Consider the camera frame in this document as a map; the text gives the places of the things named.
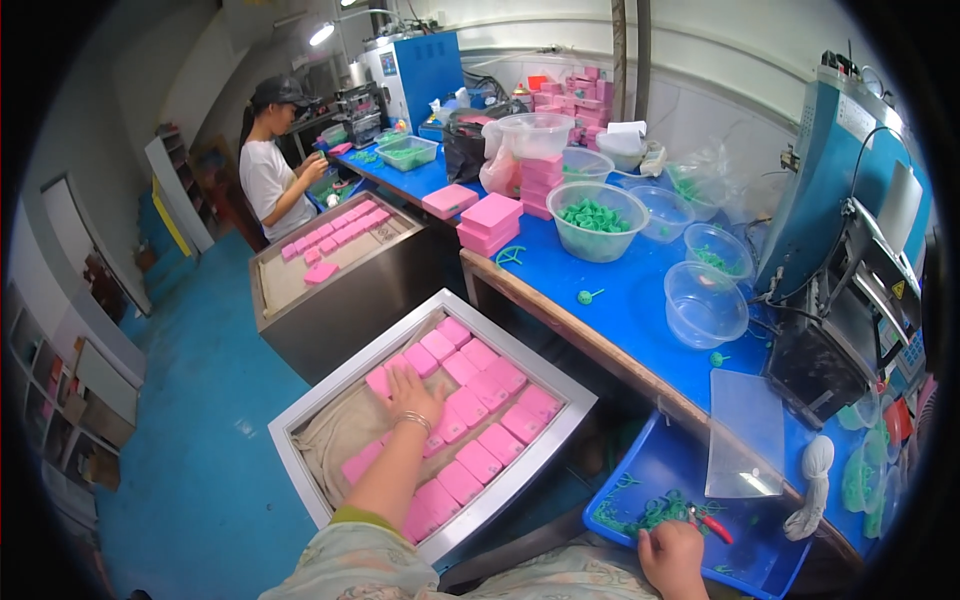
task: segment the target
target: blue machine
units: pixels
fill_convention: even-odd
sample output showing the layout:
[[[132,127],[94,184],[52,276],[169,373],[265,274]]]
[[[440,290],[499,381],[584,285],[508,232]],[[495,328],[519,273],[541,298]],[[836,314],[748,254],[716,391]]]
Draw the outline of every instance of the blue machine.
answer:
[[[764,374],[814,429],[876,394],[922,318],[915,271],[930,184],[919,151],[904,147],[900,117],[845,72],[821,65],[806,87],[796,149],[780,155],[796,175],[771,223],[755,284],[777,313]],[[898,340],[892,346],[880,342],[884,320],[897,334],[887,336]]]
[[[414,36],[368,50],[364,61],[384,88],[391,124],[416,128],[430,116],[430,103],[464,86],[457,34]]]
[[[853,170],[867,135],[886,126],[867,141],[851,192]],[[903,251],[916,266],[930,215],[930,183],[919,164],[920,152],[911,148],[913,160],[898,138],[906,132],[900,117],[863,84],[837,69],[821,65],[816,81],[807,84],[804,113],[794,149],[781,156],[788,175],[786,189],[767,234],[757,269],[756,291],[769,288],[770,277],[783,267],[783,277],[773,300],[791,294],[820,269],[833,241],[840,234],[840,207],[855,196],[874,216],[883,205],[897,161],[913,164],[913,175],[924,189],[917,218]]]

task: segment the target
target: white t-shirt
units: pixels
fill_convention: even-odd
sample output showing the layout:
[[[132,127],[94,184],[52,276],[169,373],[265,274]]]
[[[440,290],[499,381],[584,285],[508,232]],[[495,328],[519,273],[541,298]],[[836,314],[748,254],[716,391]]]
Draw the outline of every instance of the white t-shirt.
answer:
[[[240,151],[240,185],[247,194],[257,219],[262,223],[274,212],[276,201],[297,181],[280,149],[274,142],[249,141]],[[287,214],[273,227],[263,226],[271,243],[317,216],[317,207],[300,196]]]

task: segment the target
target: white cloth bundle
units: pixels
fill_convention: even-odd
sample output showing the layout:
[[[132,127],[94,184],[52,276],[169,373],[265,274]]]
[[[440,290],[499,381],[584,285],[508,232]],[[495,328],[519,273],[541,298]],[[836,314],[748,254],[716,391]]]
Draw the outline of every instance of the white cloth bundle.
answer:
[[[783,523],[783,533],[790,541],[809,538],[820,525],[827,509],[827,493],[830,482],[827,473],[833,465],[833,441],[827,436],[817,436],[804,450],[804,478],[810,482],[806,490],[804,507]]]

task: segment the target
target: floral sleeve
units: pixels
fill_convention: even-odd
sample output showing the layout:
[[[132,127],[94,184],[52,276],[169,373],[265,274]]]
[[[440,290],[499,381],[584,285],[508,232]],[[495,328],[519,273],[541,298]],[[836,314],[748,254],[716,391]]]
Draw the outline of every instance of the floral sleeve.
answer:
[[[439,578],[412,545],[364,522],[333,523],[307,544],[293,575],[260,600],[431,600]]]

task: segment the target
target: ponytail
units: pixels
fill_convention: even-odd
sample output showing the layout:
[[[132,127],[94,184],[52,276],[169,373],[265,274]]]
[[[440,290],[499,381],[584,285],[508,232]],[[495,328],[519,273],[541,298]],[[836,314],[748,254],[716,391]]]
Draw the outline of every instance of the ponytail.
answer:
[[[250,132],[253,131],[253,102],[252,98],[247,101],[243,109],[243,127],[240,129],[240,147],[237,148],[237,160],[240,160],[240,154],[243,152],[243,145],[247,143]]]

